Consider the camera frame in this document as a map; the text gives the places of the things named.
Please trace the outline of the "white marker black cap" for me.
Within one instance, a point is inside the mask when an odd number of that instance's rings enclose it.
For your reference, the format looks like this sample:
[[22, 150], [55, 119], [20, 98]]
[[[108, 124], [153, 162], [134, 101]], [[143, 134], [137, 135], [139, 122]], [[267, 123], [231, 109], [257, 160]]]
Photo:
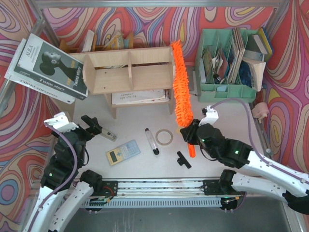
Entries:
[[149, 145], [150, 145], [150, 147], [151, 147], [153, 153], [154, 153], [155, 155], [158, 155], [158, 154], [159, 154], [159, 149], [158, 149], [158, 147], [157, 147], [157, 144], [156, 144], [156, 142], [155, 142], [155, 139], [154, 139], [154, 137], [153, 137], [151, 131], [150, 131], [148, 128], [145, 129], [145, 135], [146, 135], [146, 137], [147, 137], [147, 140], [148, 140], [148, 142], [149, 142]]

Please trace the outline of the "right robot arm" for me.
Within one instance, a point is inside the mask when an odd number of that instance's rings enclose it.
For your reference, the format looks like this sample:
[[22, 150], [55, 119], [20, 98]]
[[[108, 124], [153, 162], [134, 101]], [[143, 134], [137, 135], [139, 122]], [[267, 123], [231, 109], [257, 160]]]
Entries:
[[263, 194], [296, 212], [309, 213], [308, 174], [283, 166], [242, 141], [225, 138], [219, 129], [209, 123], [199, 125], [197, 119], [180, 133], [187, 143], [198, 145], [212, 161], [227, 167], [218, 181], [221, 191]]

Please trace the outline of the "black and white stapler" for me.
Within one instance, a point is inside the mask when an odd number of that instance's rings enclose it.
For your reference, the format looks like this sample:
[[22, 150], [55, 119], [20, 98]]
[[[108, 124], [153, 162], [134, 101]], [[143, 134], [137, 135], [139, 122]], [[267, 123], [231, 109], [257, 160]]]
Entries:
[[117, 139], [117, 135], [112, 133], [111, 131], [105, 129], [105, 128], [102, 128], [102, 132], [100, 134], [102, 137], [112, 141], [112, 142], [115, 142], [116, 139]]

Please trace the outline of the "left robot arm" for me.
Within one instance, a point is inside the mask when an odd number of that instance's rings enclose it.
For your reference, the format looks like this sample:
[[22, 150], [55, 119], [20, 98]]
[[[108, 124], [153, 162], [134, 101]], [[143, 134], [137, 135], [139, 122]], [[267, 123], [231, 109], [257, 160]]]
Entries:
[[78, 170], [86, 165], [86, 143], [102, 132], [96, 117], [84, 115], [81, 119], [88, 128], [83, 129], [79, 124], [70, 122], [64, 112], [44, 121], [57, 138], [57, 143], [55, 154], [44, 169], [37, 201], [23, 229], [25, 232], [60, 232], [86, 198], [102, 194], [102, 176], [87, 170], [82, 173], [74, 192], [61, 203]]

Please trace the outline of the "orange microfiber duster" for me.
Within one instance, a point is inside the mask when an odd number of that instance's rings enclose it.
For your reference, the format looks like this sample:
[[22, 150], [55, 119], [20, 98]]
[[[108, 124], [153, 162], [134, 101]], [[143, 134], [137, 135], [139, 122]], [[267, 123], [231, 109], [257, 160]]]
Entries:
[[175, 98], [175, 116], [179, 127], [188, 127], [193, 119], [194, 114], [191, 109], [189, 80], [181, 41], [174, 41], [171, 45], [175, 63], [175, 78], [173, 81], [173, 92]]

